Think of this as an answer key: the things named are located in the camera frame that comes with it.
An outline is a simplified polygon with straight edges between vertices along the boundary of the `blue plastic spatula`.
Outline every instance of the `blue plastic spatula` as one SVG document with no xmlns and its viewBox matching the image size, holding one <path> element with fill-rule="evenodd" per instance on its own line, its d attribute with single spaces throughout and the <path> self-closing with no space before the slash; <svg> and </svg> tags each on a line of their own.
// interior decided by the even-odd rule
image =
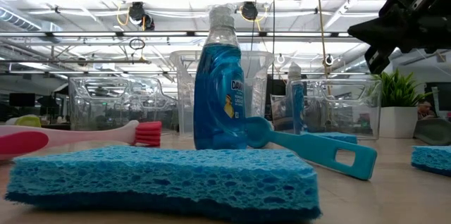
<svg viewBox="0 0 451 224">
<path fill-rule="evenodd" d="M 246 119 L 247 144 L 254 148 L 262 148 L 268 142 L 273 142 L 294 151 L 299 157 L 320 164 L 327 168 L 340 171 L 362 180 L 368 180 L 373 175 L 377 152 L 371 147 L 359 146 L 341 142 L 309 133 L 293 135 L 284 132 L 274 132 L 271 124 L 264 118 L 252 117 Z M 353 151 L 355 159 L 352 166 L 335 160 L 337 150 Z"/>
</svg>

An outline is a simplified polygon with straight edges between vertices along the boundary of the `duck illustration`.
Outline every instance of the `duck illustration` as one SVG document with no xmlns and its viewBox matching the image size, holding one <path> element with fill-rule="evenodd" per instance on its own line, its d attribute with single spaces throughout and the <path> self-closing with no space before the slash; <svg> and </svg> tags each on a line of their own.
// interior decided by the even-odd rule
<svg viewBox="0 0 451 224">
<path fill-rule="evenodd" d="M 233 115 L 235 114 L 235 112 L 234 112 L 233 106 L 232 106 L 232 97 L 229 94 L 227 94 L 225 96 L 224 111 L 227 113 L 227 115 L 230 118 L 233 118 Z"/>
</svg>

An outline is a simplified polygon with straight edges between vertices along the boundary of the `clear plastic container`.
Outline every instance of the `clear plastic container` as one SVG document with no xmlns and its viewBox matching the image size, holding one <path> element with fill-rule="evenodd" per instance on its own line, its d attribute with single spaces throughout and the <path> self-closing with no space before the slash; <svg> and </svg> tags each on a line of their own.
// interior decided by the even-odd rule
<svg viewBox="0 0 451 224">
<path fill-rule="evenodd" d="M 304 106 L 300 113 L 293 109 L 293 116 L 301 118 L 302 131 L 342 132 L 358 139 L 378 139 L 380 80 L 296 80 L 293 89 L 297 85 L 307 88 L 307 92 L 303 91 Z M 300 100 L 302 97 L 293 95 L 293 103 Z"/>
<path fill-rule="evenodd" d="M 292 110 L 288 113 L 287 97 L 271 95 L 271 111 L 273 126 L 277 132 L 293 133 Z"/>
<path fill-rule="evenodd" d="M 130 120 L 177 127 L 177 100 L 164 95 L 155 78 L 71 77 L 69 97 L 72 130 L 110 130 Z"/>
<path fill-rule="evenodd" d="M 245 73 L 246 116 L 264 117 L 266 75 L 274 56 L 265 51 L 241 53 L 241 68 Z M 178 120 L 182 136 L 191 136 L 193 133 L 194 74 L 200 54 L 201 51 L 175 51 L 171 54 L 171 60 L 177 66 Z"/>
</svg>

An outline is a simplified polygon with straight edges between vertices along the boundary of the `yellow cable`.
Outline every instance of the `yellow cable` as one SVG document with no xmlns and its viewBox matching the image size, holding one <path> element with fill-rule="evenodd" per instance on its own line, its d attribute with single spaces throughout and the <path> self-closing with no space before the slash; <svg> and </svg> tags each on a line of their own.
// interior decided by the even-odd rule
<svg viewBox="0 0 451 224">
<path fill-rule="evenodd" d="M 122 26 L 125 26 L 128 24 L 128 17 L 129 17 L 129 12 L 130 12 L 130 7 L 127 8 L 127 19 L 125 19 L 125 23 L 121 22 L 121 20 L 119 19 L 119 11 L 121 10 L 121 6 L 118 6 L 118 13 L 116 14 L 116 19 L 118 20 L 118 23 L 121 24 Z"/>
<path fill-rule="evenodd" d="M 241 17 L 242 17 L 243 19 L 245 19 L 246 21 L 248 21 L 248 22 L 251 22 L 251 23 L 256 22 L 256 23 L 257 23 L 257 27 L 259 28 L 259 31 L 261 31 L 261 30 L 260 30 L 260 24 L 259 24 L 259 21 L 260 21 L 260 20 L 263 20 L 263 19 L 266 17 L 267 14 L 268 14 L 268 9 L 265 8 L 265 14 L 264 14 L 260 19 L 248 20 L 248 19 L 246 19 L 246 18 L 242 15 L 242 6 L 240 7 L 240 15 L 241 15 Z"/>
<path fill-rule="evenodd" d="M 326 43 L 324 42 L 323 9 L 321 7 L 321 0 L 318 0 L 318 8 L 319 8 L 319 25 L 321 26 L 321 43 L 323 44 L 323 61 L 326 61 Z M 327 66 L 325 63 L 324 63 L 324 75 L 326 76 L 327 79 L 328 74 L 327 74 Z"/>
<path fill-rule="evenodd" d="M 321 26 L 321 42 L 323 43 L 323 65 L 324 65 L 324 76 L 326 76 L 326 80 L 328 79 L 327 66 L 326 66 L 326 43 L 324 42 L 324 25 L 323 25 L 323 9 L 321 7 L 321 0 L 318 0 L 318 8 L 319 8 L 319 25 Z M 328 95 L 332 95 L 330 90 L 330 85 L 327 86 Z M 332 112 L 330 112 L 328 104 L 326 104 L 326 116 L 329 121 L 332 121 Z"/>
</svg>

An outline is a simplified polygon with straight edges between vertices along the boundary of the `blue sponge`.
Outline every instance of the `blue sponge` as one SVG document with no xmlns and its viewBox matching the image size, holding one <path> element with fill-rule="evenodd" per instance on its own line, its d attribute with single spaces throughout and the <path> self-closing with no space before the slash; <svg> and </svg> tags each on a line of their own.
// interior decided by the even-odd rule
<svg viewBox="0 0 451 224">
<path fill-rule="evenodd" d="M 451 176 L 451 146 L 447 147 L 414 147 L 412 166 Z"/>
<path fill-rule="evenodd" d="M 341 132 L 314 132 L 312 134 L 316 136 L 327 137 L 329 139 L 336 139 L 348 143 L 357 144 L 356 135 L 349 135 Z"/>
<path fill-rule="evenodd" d="M 318 218 L 314 169 L 288 150 L 106 147 L 17 158 L 6 199 L 46 209 L 134 209 L 237 222 Z"/>
</svg>

